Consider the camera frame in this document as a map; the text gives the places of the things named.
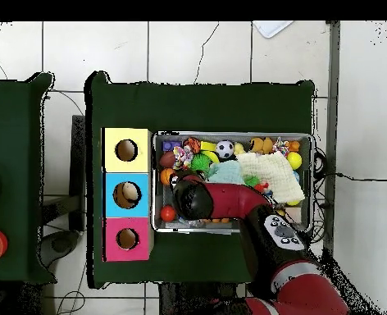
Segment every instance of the soccer ball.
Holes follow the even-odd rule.
[[[219,158],[227,159],[228,157],[233,156],[234,146],[233,143],[229,140],[220,141],[216,145],[216,153]]]

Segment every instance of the blue disc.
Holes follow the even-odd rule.
[[[295,180],[297,180],[297,182],[300,183],[300,175],[296,171],[293,171],[293,174],[295,176]]]

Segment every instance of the dark green table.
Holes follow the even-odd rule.
[[[0,231],[8,249],[0,281],[53,281],[37,256],[42,193],[41,101],[49,74],[25,82],[0,80]]]
[[[102,261],[101,128],[311,134],[314,84],[112,84],[100,71],[87,79],[84,91],[89,284],[250,281],[239,235],[156,233],[148,261]]]

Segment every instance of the red robotic arm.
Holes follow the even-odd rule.
[[[186,220],[239,219],[240,235],[255,298],[253,315],[348,315],[348,307],[303,238],[267,199],[243,185],[210,184],[196,175],[172,179],[173,204]]]

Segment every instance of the light blue cloth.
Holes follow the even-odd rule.
[[[213,163],[208,174],[209,182],[216,184],[246,185],[241,175],[240,164],[237,161]]]

